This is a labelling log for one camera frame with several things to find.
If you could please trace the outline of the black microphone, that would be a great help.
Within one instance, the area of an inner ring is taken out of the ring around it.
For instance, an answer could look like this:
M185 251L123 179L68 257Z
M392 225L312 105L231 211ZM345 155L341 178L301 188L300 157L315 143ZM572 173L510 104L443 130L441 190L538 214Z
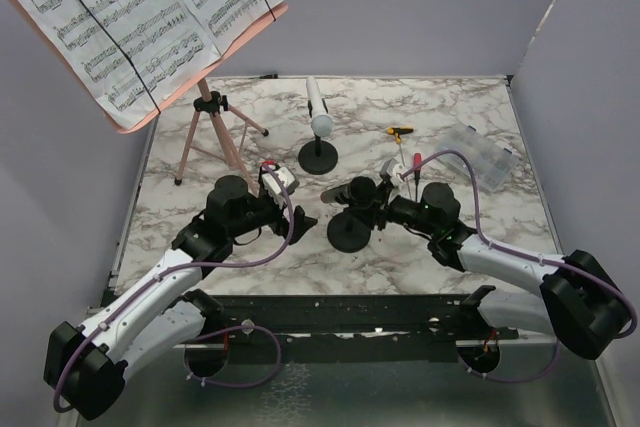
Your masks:
M325 204L341 205L370 202L376 193L375 182L364 176L356 176L348 183L323 191L320 200Z

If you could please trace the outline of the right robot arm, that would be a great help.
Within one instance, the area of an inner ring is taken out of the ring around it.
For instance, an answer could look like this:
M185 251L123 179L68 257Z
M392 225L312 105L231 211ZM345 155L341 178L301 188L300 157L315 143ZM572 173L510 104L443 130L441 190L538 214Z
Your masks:
M545 256L485 239L459 218L460 204L445 183L431 182L419 200L394 195L393 185L367 177L352 180L337 198L369 228L397 224L428 238L438 263L497 278L516 292L491 288L459 314L461 330L481 338L497 328L555 337L572 353L595 360L636 317L618 288L589 253Z

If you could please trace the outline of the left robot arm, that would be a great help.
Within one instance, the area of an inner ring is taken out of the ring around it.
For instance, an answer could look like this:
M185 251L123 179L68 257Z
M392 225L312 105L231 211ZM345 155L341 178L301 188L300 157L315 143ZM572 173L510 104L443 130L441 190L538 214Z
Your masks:
M214 339L221 308L195 285L230 267L240 236L268 227L287 248L315 226L316 219L291 200L298 185L288 168L270 163L259 169L258 194L242 177L219 178L204 209L141 279L82 323L59 324L49 336L43 374L54 390L54 410L93 420L141 367L184 341Z

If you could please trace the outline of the black stand of white microphone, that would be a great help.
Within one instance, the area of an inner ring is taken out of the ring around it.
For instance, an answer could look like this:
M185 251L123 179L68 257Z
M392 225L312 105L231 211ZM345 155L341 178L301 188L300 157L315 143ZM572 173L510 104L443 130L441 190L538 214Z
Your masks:
M316 108L311 100L307 106L314 139L301 147L298 162L306 173L324 175L331 172L338 162L337 149L325 140L333 130L333 121L328 114L325 101L322 101L321 108Z

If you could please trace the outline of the white microphone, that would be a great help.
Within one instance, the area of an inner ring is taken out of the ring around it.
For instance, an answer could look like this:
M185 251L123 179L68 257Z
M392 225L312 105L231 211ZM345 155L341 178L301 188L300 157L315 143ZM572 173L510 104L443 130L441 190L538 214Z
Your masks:
M327 137L332 132L333 120L329 115L319 85L314 77L308 77L306 79L306 91L311 118L311 129L317 137Z

